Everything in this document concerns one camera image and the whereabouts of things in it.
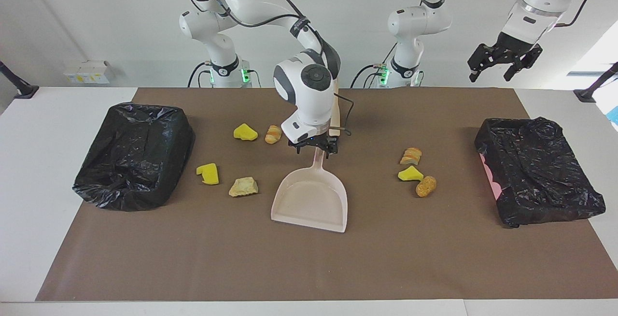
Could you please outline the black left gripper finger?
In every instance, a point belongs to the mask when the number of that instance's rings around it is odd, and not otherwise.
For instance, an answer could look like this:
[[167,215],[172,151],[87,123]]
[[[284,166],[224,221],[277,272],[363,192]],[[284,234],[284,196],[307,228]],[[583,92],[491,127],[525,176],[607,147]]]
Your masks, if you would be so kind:
[[523,55],[509,52],[504,57],[507,60],[507,63],[510,63],[511,65],[504,73],[504,80],[511,81],[514,75],[519,73],[521,70],[530,69],[541,53],[542,47],[540,45],[534,45],[531,50],[525,52]]
[[470,69],[469,80],[474,83],[480,76],[481,72],[485,69],[490,69],[496,65],[494,55],[497,54],[498,48],[494,46],[488,46],[485,43],[481,43],[477,46],[467,61],[467,65]]

